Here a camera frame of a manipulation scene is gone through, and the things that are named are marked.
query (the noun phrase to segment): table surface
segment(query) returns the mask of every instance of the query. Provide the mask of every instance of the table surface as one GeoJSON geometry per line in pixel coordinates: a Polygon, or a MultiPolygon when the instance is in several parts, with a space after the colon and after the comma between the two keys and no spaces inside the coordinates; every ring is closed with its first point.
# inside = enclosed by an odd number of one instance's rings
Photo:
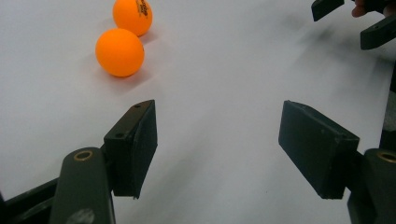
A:
{"type": "Polygon", "coordinates": [[[350,223],[347,197],[319,198],[278,145],[285,100],[307,104],[378,147],[395,45],[360,50],[382,19],[347,2],[313,22],[306,1],[149,1],[144,64],[106,74],[97,38],[113,1],[0,3],[0,190],[59,175],[134,104],[156,100],[159,145],[139,200],[118,223],[350,223]]]}

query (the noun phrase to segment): ping pong ball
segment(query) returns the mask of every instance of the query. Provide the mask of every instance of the ping pong ball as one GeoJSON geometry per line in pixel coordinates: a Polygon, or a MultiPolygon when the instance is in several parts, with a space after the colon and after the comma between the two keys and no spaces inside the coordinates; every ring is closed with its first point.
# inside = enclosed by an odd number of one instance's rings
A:
{"type": "Polygon", "coordinates": [[[119,28],[141,36],[151,26],[151,7],[146,0],[117,0],[113,6],[113,19],[119,28]]]}
{"type": "Polygon", "coordinates": [[[104,32],[96,42],[96,59],[115,77],[128,77],[139,70],[145,51],[139,38],[124,29],[104,32]]]}

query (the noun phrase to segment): human hand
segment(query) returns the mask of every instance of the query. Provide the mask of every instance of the human hand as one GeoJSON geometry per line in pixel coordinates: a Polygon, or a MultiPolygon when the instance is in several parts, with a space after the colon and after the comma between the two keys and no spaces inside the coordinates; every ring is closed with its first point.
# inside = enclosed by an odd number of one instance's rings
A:
{"type": "MultiPolygon", "coordinates": [[[[353,17],[364,16],[367,12],[364,9],[364,0],[355,0],[355,8],[352,10],[353,17]]],[[[391,3],[384,8],[383,14],[385,17],[396,14],[396,3],[391,3]]]]}

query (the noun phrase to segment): white table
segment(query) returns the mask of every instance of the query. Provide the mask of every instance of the white table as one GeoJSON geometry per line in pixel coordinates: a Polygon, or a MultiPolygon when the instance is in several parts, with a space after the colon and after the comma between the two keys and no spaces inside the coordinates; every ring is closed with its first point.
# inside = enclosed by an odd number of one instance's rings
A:
{"type": "Polygon", "coordinates": [[[114,198],[118,223],[350,223],[278,145],[282,104],[307,104],[377,147],[395,46],[360,50],[347,2],[313,22],[310,1],[149,1],[146,58],[107,75],[94,46],[113,1],[0,3],[0,190],[10,199],[99,147],[136,103],[156,100],[159,146],[141,198],[114,198]]]}

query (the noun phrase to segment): orange ball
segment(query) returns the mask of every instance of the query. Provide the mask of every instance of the orange ball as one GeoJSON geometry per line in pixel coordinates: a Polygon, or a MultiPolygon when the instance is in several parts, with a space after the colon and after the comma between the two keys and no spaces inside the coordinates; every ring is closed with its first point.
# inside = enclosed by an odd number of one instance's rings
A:
{"type": "Polygon", "coordinates": [[[139,38],[124,29],[104,32],[96,42],[96,59],[111,75],[128,77],[139,70],[145,50],[139,38]]]}
{"type": "Polygon", "coordinates": [[[151,7],[146,0],[117,0],[113,7],[113,19],[119,28],[141,36],[151,26],[151,7]]]}

